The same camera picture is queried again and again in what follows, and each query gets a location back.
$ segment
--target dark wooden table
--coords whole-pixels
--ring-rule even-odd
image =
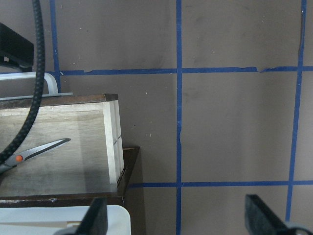
[[[0,197],[0,208],[88,206],[97,197],[106,197],[109,205],[125,206],[125,193],[138,153],[139,147],[123,149],[124,170],[118,181],[116,192]]]

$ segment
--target blue painter's tape line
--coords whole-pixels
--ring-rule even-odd
[[[51,32],[52,32],[52,47],[53,47],[53,62],[54,62],[54,77],[58,85],[58,91],[61,92],[60,80],[60,64],[58,57],[58,39],[57,39],[57,25],[55,16],[55,1],[50,0],[50,18],[51,18]]]
[[[293,182],[293,185],[313,185],[313,180],[297,180]]]
[[[129,188],[176,188],[176,183],[166,183],[166,182],[159,182],[159,183],[140,183],[140,184],[130,184]]]
[[[274,68],[263,69],[261,72],[289,72],[289,71],[297,71],[297,66],[280,66]]]
[[[142,69],[142,70],[92,70],[85,72],[84,70],[63,70],[64,76],[80,76],[80,75],[131,75],[131,74],[172,74],[177,73],[177,69]]]
[[[176,132],[176,235],[181,233],[181,143],[182,125],[182,38],[181,0],[176,0],[176,59],[177,59],[177,132]]]
[[[176,188],[176,235],[181,233],[181,187]]]
[[[291,157],[290,157],[290,167],[289,167],[289,185],[288,185],[288,194],[287,194],[287,203],[286,203],[286,217],[285,217],[286,221],[289,221],[290,216],[291,216],[294,166],[295,166],[295,157],[296,157],[296,148],[297,148],[301,85],[302,85],[306,8],[307,8],[307,1],[302,0],[301,1],[301,11],[302,11],[301,44],[300,44],[299,57],[298,57],[298,73],[297,73],[297,84],[296,84],[295,102],[294,102],[293,129],[292,129],[292,141],[291,141]]]
[[[183,187],[286,186],[288,181],[183,182]]]
[[[313,66],[303,66],[302,71],[313,71]]]
[[[225,68],[183,68],[182,73],[210,73],[210,72],[257,72],[256,67],[225,67]]]

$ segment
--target black cable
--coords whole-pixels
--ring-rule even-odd
[[[45,74],[45,40],[44,40],[43,18],[41,14],[39,0],[32,0],[32,2],[35,17],[36,43],[37,43],[37,71],[34,96],[31,102],[29,113],[22,128],[15,136],[15,138],[12,140],[12,142],[0,153],[0,164],[4,163],[4,161],[8,159],[25,140],[32,125],[34,124],[43,95],[44,74]]]

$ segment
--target scissor blade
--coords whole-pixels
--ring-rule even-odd
[[[43,144],[43,145],[35,147],[35,148],[31,148],[29,150],[26,150],[26,151],[23,151],[20,153],[16,153],[16,154],[12,155],[8,160],[6,160],[5,164],[13,167],[13,166],[15,166],[21,162],[24,162],[24,161],[26,161],[32,157],[35,157],[39,154],[42,154],[42,153],[47,152],[49,150],[52,150],[54,148],[60,147],[69,141],[70,141],[69,138],[61,139],[61,140],[57,140],[57,141]],[[16,160],[17,156],[22,156],[20,161]]]

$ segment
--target black object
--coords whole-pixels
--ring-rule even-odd
[[[32,71],[34,64],[34,45],[0,23],[0,66]]]
[[[313,235],[304,228],[288,228],[258,195],[246,195],[245,224],[250,235]]]
[[[37,71],[35,80],[34,96],[31,102],[31,107],[27,118],[12,142],[0,153],[0,164],[3,164],[22,144],[28,132],[34,124],[44,90],[44,75],[45,75],[45,39],[43,18],[39,0],[33,0],[33,9],[36,27],[36,42],[37,42]]]
[[[107,231],[107,199],[95,198],[78,228],[62,229],[54,235],[106,235]]]

